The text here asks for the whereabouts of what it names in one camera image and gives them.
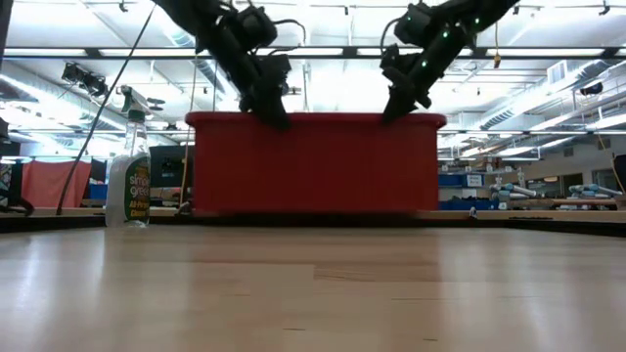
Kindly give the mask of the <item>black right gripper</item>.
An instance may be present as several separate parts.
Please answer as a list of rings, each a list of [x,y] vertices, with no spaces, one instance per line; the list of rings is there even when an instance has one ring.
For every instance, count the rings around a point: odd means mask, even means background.
[[[388,87],[389,99],[382,113],[383,122],[394,122],[415,110],[416,103],[425,109],[431,106],[428,89],[467,45],[464,26],[408,26],[410,43],[423,48],[420,57],[407,74],[407,91]]]

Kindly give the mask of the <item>red plastic bin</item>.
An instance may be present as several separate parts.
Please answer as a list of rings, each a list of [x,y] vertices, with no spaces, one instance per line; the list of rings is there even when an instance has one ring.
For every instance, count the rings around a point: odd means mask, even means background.
[[[249,113],[195,111],[198,213],[413,213],[437,209],[444,115],[299,112],[279,131]]]

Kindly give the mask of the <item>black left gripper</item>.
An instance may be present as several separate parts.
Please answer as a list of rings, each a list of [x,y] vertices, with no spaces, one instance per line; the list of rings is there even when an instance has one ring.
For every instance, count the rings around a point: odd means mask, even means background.
[[[240,93],[240,111],[251,111],[252,86],[259,77],[251,55],[229,28],[215,29],[212,40],[212,55]],[[291,127],[280,93],[256,98],[253,110],[263,123],[277,130]]]

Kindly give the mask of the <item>black overhead crossbar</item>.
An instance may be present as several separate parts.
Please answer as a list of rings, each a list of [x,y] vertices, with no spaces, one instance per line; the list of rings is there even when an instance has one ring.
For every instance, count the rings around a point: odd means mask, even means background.
[[[372,60],[380,57],[380,49],[373,46],[309,46],[292,50],[286,47],[262,48],[257,55],[286,53],[297,60]],[[460,60],[626,60],[626,47],[478,47],[465,48]],[[4,51],[6,60],[65,59],[65,60],[191,60],[210,59],[208,53],[196,54],[192,48],[35,48],[10,47]]]

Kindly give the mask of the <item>black computer monitor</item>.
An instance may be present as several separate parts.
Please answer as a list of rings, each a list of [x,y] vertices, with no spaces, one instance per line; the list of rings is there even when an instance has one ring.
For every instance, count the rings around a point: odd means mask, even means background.
[[[150,147],[151,153],[151,187],[179,188],[182,185],[184,159],[188,157],[186,186],[194,184],[195,147],[190,146],[155,146]]]

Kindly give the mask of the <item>black metal table frame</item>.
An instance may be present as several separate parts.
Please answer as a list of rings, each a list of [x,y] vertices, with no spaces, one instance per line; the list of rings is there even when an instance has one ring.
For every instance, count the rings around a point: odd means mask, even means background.
[[[205,226],[205,227],[244,227],[244,228],[397,228],[397,229],[511,229],[537,232],[555,232],[602,236],[626,240],[626,223],[602,223],[591,221],[560,221],[542,217],[513,217],[503,220],[474,219],[469,216],[460,219],[419,219],[407,216],[278,216],[278,215],[236,215],[214,218],[186,216],[156,217],[152,225],[163,226]],[[69,217],[4,217],[0,218],[0,234],[43,232],[100,228],[105,218],[99,215]]]

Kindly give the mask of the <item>beige desk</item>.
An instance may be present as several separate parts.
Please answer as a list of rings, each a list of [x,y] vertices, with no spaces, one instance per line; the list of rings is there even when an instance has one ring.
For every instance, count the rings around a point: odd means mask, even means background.
[[[177,214],[177,209],[165,207],[151,208],[151,216],[156,220],[173,218]],[[60,217],[104,217],[103,208],[69,208],[64,210]],[[215,213],[194,213],[200,218],[217,218]],[[410,214],[377,214],[377,215],[407,215],[418,220],[443,220],[460,221],[470,219],[469,210],[444,210],[444,211],[418,211]],[[56,208],[37,208],[29,217],[16,212],[0,212],[0,219],[8,218],[51,218],[56,217]],[[478,210],[478,220],[554,220],[571,222],[599,222],[599,223],[626,223],[626,210],[616,211],[594,211],[594,210]]]

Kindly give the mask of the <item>blue bin with white label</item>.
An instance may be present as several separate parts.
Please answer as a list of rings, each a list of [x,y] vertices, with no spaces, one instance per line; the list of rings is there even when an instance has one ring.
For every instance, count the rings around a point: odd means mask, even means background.
[[[439,176],[440,188],[482,188],[485,185],[481,174],[442,174]]]

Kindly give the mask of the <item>low blue bin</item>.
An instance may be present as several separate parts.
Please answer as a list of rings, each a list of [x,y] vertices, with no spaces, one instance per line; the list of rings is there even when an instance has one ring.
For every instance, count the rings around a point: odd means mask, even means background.
[[[443,211],[497,210],[498,206],[499,202],[490,198],[451,198],[439,202]]]

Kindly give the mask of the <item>red cloth screen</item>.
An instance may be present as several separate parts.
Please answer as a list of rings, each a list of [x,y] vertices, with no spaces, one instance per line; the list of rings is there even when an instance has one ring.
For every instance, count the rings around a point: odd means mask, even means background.
[[[72,165],[72,161],[25,163],[22,166],[22,197],[34,207],[57,207]],[[64,208],[80,206],[91,169],[90,163],[80,161],[77,164],[64,198]]]

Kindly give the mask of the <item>spray cleaner bottle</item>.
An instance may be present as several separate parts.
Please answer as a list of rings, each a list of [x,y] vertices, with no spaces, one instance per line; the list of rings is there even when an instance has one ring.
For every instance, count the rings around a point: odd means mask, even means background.
[[[122,85],[127,115],[123,149],[112,160],[106,201],[108,227],[146,227],[151,207],[151,154],[147,128],[147,100],[130,86]]]

